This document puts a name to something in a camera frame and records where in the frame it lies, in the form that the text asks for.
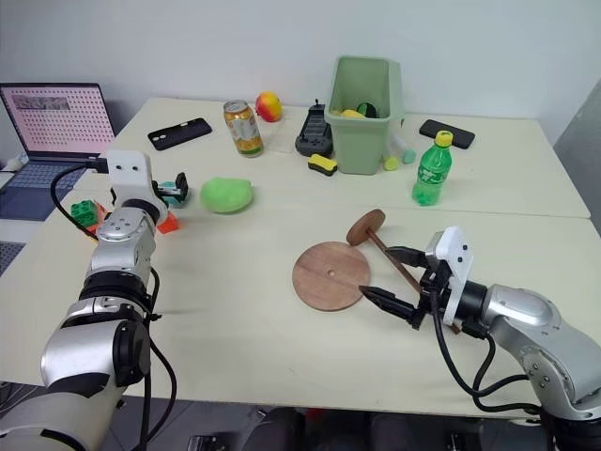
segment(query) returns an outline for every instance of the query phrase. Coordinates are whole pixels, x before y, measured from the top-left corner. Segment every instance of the wooden stick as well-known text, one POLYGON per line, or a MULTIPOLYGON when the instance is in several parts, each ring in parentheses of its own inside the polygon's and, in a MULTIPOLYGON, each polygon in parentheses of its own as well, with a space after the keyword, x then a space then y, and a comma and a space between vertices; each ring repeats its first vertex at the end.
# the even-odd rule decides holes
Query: wooden stick
POLYGON ((396 261, 394 258, 392 258, 391 256, 389 256, 386 253, 386 249, 388 248, 388 246, 382 242, 382 240, 379 238, 379 236, 376 235, 376 233, 371 228, 368 228, 367 230, 365 230, 365 233, 367 233, 367 236, 369 237, 369 239, 376 244, 378 249, 380 251, 382 251, 382 253, 391 261, 391 263, 401 273, 401 275, 403 277, 405 277, 405 279, 409 282, 409 284, 413 287, 413 289, 415 289, 418 293, 420 293, 422 291, 422 287, 420 286, 420 283, 417 280, 415 280, 415 277, 413 277, 410 274, 410 272, 407 271, 407 268, 405 268, 402 263, 399 263, 398 261, 396 261))

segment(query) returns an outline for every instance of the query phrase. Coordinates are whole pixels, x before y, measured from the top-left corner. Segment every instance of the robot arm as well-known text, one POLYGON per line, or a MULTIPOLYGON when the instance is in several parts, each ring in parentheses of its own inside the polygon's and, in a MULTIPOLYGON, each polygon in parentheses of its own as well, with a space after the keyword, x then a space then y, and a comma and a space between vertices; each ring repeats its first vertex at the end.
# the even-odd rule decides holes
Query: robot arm
POLYGON ((41 359, 48 393, 0 422, 0 448, 100 447, 121 395, 150 370, 146 294, 156 224, 167 207, 142 153, 110 150, 115 211, 97 231, 79 300, 54 331, 41 359))
POLYGON ((538 293, 469 281, 473 256, 458 227, 437 233, 424 252, 403 246, 387 252, 399 263, 425 268, 420 302, 414 307, 380 288, 361 287, 367 299, 414 329, 425 314, 436 313, 448 325, 460 323, 474 337, 492 336, 524 369, 541 402, 543 424, 558 447, 601 449, 599 345, 567 324, 557 307, 538 293), (437 312, 432 296, 439 300, 437 312))

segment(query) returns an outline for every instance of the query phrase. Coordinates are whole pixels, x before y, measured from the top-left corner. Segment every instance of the bottle label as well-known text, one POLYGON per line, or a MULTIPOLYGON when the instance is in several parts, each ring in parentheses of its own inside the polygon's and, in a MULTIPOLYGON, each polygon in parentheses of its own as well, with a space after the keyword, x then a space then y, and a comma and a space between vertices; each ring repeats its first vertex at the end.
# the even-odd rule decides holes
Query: bottle label
POLYGON ((447 179, 448 172, 433 172, 426 167, 420 166, 417 170, 417 177, 423 183, 429 185, 439 185, 447 179))

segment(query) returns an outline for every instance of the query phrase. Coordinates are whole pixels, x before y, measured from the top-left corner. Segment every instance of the black phone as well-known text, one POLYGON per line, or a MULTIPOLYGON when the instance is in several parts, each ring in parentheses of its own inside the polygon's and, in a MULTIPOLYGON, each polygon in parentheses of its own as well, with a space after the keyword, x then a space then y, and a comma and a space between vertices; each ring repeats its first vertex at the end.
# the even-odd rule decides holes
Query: black phone
POLYGON ((191 139, 209 134, 213 131, 210 125, 201 118, 188 120, 181 124, 156 130, 148 134, 148 139, 156 150, 165 150, 178 144, 185 143, 191 139))
POLYGON ((420 127, 420 134, 428 136, 430 138, 436 138, 436 133, 441 130, 446 130, 453 134, 453 146, 458 148, 468 148, 476 137, 472 132, 466 132, 465 130, 458 129, 452 125, 443 124, 436 120, 428 119, 422 127, 420 127))

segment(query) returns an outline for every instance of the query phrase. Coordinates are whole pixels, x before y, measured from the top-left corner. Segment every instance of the green bin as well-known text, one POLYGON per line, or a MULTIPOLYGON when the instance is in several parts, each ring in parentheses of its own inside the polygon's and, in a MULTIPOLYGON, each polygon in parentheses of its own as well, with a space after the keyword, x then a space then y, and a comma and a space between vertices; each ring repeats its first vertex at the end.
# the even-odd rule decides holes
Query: green bin
POLYGON ((338 169, 347 174, 376 174, 382 162, 391 119, 402 119, 401 68, 386 58, 340 56, 336 63, 326 122, 331 125, 338 169), (368 101, 378 118, 341 117, 368 101))

